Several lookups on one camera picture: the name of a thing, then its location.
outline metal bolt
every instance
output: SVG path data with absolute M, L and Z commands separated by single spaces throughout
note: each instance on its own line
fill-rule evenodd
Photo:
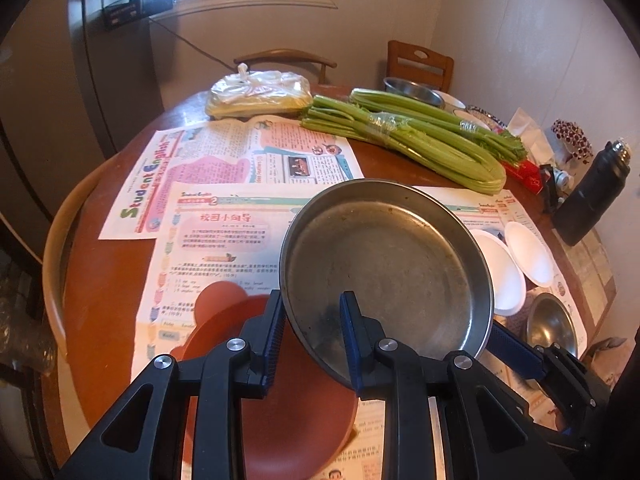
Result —
M 469 370 L 469 368 L 471 368 L 471 365 L 473 364 L 473 361 L 466 355 L 456 355 L 453 358 L 453 364 L 455 364 L 461 370 Z
M 393 352 L 396 348 L 398 348 L 398 341 L 385 337 L 384 339 L 380 340 L 378 346 L 385 352 Z
M 154 366 L 163 370 L 171 365 L 171 357 L 168 355 L 159 355 L 154 359 Z
M 246 346 L 244 339 L 240 339 L 239 337 L 235 337 L 226 342 L 226 347 L 232 352 L 238 352 L 242 350 Z

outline brown tabletop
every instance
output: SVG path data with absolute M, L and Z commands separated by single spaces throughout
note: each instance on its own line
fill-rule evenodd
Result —
M 343 98 L 350 88 L 314 86 L 316 93 Z M 65 329 L 68 362 L 86 420 L 93 426 L 129 385 L 136 313 L 145 285 L 154 240 L 98 240 L 104 220 L 129 171 L 156 130 L 208 119 L 206 92 L 167 111 L 117 155 L 82 208 L 69 257 L 65 289 Z M 412 186 L 459 187 L 404 156 L 350 140 L 366 177 L 386 178 Z M 527 210 L 551 248 L 583 318 L 589 341 L 594 324 L 575 275 L 542 199 L 509 179 L 509 189 Z

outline white plate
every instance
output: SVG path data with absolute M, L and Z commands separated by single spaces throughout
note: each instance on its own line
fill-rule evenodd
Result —
M 491 130 L 491 128 L 489 128 L 489 126 L 486 123 L 483 123 L 480 119 L 471 115 L 469 112 L 465 112 L 464 110 L 453 110 L 453 114 L 456 117 L 459 117 L 460 119 L 464 119 L 465 121 L 469 121 L 470 123 L 473 123 L 476 126 L 480 126 L 481 128 L 484 128 L 485 130 Z
M 524 275 L 513 261 L 507 246 L 492 234 L 472 229 L 482 251 L 494 286 L 494 312 L 499 316 L 517 314 L 527 293 Z
M 518 222 L 509 222 L 504 227 L 504 239 L 525 276 L 538 286 L 551 286 L 554 262 L 536 235 Z
M 442 97 L 442 100 L 447 105 L 449 105 L 450 108 L 466 108 L 465 104 L 459 99 L 456 99 L 455 97 L 453 97 L 453 95 L 449 95 L 445 92 L 441 92 L 440 90 L 434 90 L 434 92 L 436 92 L 436 94 Z

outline round metal tray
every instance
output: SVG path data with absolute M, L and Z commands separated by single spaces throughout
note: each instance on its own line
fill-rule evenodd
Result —
M 418 354 L 477 356 L 494 314 L 491 278 L 468 229 L 409 186 L 351 180 L 297 214 L 280 254 L 280 288 L 306 350 L 350 384 L 338 298 L 356 293 L 364 316 Z

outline silver bottle lid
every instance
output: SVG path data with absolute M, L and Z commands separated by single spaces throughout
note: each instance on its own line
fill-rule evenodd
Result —
M 622 161 L 625 166 L 628 166 L 629 161 L 631 160 L 631 148 L 625 142 L 625 139 L 614 140 L 611 143 L 611 148 L 614 152 L 616 152 L 616 154 L 620 158 L 620 161 Z

